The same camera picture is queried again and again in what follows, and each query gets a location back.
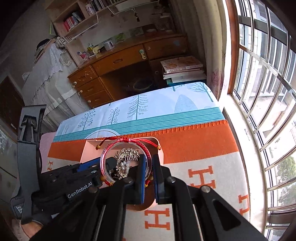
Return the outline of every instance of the red book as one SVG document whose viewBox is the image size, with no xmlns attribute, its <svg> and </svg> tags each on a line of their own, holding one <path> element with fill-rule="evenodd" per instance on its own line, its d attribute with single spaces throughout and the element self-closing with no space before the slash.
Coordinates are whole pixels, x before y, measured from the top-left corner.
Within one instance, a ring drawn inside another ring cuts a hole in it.
<svg viewBox="0 0 296 241">
<path fill-rule="evenodd" d="M 69 24 L 68 24 L 67 21 L 64 22 L 64 26 L 65 26 L 65 28 L 67 29 L 67 31 L 69 32 L 69 30 L 70 30 L 70 26 L 69 26 Z"/>
</svg>

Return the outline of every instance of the window sill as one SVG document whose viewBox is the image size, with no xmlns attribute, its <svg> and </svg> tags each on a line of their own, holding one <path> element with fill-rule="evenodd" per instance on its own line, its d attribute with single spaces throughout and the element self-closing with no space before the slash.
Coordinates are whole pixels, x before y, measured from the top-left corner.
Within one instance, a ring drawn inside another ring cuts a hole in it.
<svg viewBox="0 0 296 241">
<path fill-rule="evenodd" d="M 231 95 L 225 98 L 223 114 L 236 139 L 245 168 L 250 196 L 250 223 L 264 234 L 267 222 L 267 187 L 255 137 Z"/>
</svg>

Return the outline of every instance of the lace cloth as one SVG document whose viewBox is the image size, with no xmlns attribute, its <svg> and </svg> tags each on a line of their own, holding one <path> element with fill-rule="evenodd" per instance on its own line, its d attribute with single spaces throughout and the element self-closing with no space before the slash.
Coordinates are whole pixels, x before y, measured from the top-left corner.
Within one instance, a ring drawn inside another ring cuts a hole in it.
<svg viewBox="0 0 296 241">
<path fill-rule="evenodd" d="M 58 49 L 55 44 L 51 44 L 40 57 L 22 88 L 25 105 L 30 105 L 37 90 L 42 86 L 44 81 L 51 78 L 54 73 L 63 71 L 62 64 L 59 60 L 63 53 L 65 53 L 65 50 Z"/>
<path fill-rule="evenodd" d="M 25 105 L 46 104 L 43 133 L 56 131 L 63 120 L 89 110 L 67 78 L 76 68 L 69 53 L 52 44 L 30 73 L 22 94 Z"/>
</svg>

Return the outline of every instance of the hand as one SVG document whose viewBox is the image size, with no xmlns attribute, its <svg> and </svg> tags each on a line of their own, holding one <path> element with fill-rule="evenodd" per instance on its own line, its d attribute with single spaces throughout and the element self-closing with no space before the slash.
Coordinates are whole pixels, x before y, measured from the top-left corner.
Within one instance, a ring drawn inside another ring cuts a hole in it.
<svg viewBox="0 0 296 241">
<path fill-rule="evenodd" d="M 23 231 L 29 238 L 32 238 L 43 227 L 42 224 L 36 223 L 34 221 L 21 226 Z"/>
</svg>

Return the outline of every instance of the metal screw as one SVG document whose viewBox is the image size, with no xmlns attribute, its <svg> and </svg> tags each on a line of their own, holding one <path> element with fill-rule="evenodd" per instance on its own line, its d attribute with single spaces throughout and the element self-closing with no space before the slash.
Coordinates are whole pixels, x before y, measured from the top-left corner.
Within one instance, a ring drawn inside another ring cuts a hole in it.
<svg viewBox="0 0 296 241">
<path fill-rule="evenodd" d="M 203 192 L 206 192 L 206 193 L 209 193 L 211 191 L 211 188 L 209 186 L 202 186 L 201 189 Z"/>
<path fill-rule="evenodd" d="M 131 183 L 133 181 L 131 177 L 125 177 L 123 180 L 125 183 Z"/>
<path fill-rule="evenodd" d="M 167 178 L 167 182 L 169 182 L 169 183 L 174 183 L 175 181 L 176 181 L 176 179 L 174 177 Z"/>
<path fill-rule="evenodd" d="M 98 191 L 98 188 L 96 187 L 89 187 L 89 192 L 90 193 L 96 193 Z"/>
</svg>

